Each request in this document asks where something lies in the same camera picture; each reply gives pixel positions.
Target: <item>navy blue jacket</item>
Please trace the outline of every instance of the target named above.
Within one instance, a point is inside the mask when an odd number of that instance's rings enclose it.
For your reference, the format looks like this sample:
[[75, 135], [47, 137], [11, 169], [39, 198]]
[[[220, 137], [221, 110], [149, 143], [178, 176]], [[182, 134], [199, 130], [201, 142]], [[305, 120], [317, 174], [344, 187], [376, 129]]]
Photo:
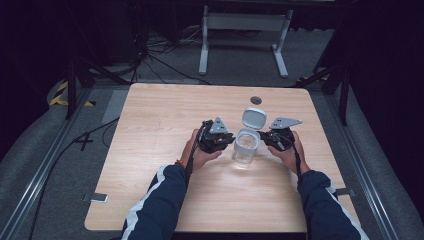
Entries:
[[[122, 239], [171, 239], [186, 192], [184, 169], [177, 165], [161, 167], [147, 194], [130, 209]], [[308, 239], [368, 239], [333, 195], [325, 174], [312, 170], [303, 174], [299, 192]]]

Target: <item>background table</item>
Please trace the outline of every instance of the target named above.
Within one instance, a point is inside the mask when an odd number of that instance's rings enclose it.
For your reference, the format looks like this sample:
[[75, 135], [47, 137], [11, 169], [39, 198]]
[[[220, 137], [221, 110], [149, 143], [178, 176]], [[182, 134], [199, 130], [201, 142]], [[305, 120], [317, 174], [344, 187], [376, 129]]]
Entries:
[[[194, 128], [220, 116], [230, 132], [244, 128], [241, 117], [252, 96], [267, 112], [263, 130], [278, 116], [303, 120], [299, 133], [312, 169], [345, 187], [325, 133], [306, 90], [205, 85], [131, 86], [96, 192], [107, 203], [91, 203], [90, 230], [120, 230], [128, 210], [147, 192], [158, 168], [181, 155]], [[261, 142], [248, 170], [232, 166], [230, 145], [192, 175], [177, 231], [306, 232], [300, 195], [290, 173]], [[341, 204], [357, 219], [348, 196]]]

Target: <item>person's left hand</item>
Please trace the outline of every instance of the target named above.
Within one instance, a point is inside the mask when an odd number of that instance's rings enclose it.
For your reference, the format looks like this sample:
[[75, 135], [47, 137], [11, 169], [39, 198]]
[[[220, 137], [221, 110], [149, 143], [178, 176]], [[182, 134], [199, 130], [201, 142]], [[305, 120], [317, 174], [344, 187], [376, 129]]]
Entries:
[[[183, 153], [181, 154], [180, 161], [183, 162], [184, 166], [187, 166], [188, 158], [190, 157], [191, 149], [194, 141], [196, 140], [199, 129], [194, 129], [191, 134], [190, 140], [187, 141]], [[206, 162], [218, 158], [222, 154], [222, 151], [216, 151], [214, 153], [206, 153], [199, 147], [196, 148], [193, 154], [193, 172], [203, 167]]]

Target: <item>wooden table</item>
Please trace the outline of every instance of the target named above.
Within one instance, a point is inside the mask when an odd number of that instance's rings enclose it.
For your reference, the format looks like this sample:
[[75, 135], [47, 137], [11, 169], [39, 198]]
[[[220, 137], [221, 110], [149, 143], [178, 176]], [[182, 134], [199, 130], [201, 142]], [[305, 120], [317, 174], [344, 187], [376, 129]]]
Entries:
[[[186, 141], [202, 121], [220, 116], [230, 132], [243, 126], [241, 117], [252, 96], [276, 117], [296, 118], [312, 169], [326, 173], [337, 188], [345, 184], [309, 93], [304, 89], [205, 85], [133, 84], [117, 126], [96, 193], [106, 203], [93, 202], [85, 226], [89, 230], [120, 230], [128, 210], [147, 192], [160, 166], [181, 156]], [[233, 145], [215, 161], [193, 173], [181, 209], [177, 231], [306, 232], [300, 195], [288, 169], [263, 142], [250, 169], [232, 166]], [[349, 196], [341, 204], [357, 219]]]

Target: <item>hand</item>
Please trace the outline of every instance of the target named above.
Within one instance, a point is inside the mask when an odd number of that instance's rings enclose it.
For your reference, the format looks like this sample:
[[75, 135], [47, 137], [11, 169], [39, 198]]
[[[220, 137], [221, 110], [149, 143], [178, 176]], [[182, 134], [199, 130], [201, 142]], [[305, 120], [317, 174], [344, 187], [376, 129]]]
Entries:
[[[297, 135], [297, 132], [293, 131], [293, 136], [294, 136], [294, 144], [295, 147], [299, 153], [299, 157], [300, 157], [300, 173], [304, 174], [305, 172], [309, 171], [309, 167], [306, 164], [305, 161], [305, 152], [303, 151], [303, 146], [302, 146], [302, 142], [300, 142], [299, 139], [299, 135]], [[296, 156], [294, 155], [294, 148], [291, 147], [290, 149], [286, 150], [286, 151], [278, 151], [277, 149], [275, 149], [274, 147], [269, 146], [268, 150], [271, 152], [272, 155], [278, 157], [281, 159], [281, 161], [283, 162], [283, 164], [288, 167], [290, 169], [290, 171], [294, 172], [295, 174], [297, 174], [296, 171]]]
[[[199, 129], [194, 129], [191, 134], [190, 140], [187, 141], [183, 153], [181, 154], [180, 161], [183, 162], [184, 166], [187, 166], [188, 158], [190, 157], [191, 149], [196, 140]], [[218, 158], [222, 154], [222, 151], [216, 151], [214, 153], [203, 152], [199, 147], [193, 153], [193, 172], [203, 167], [206, 162]]]

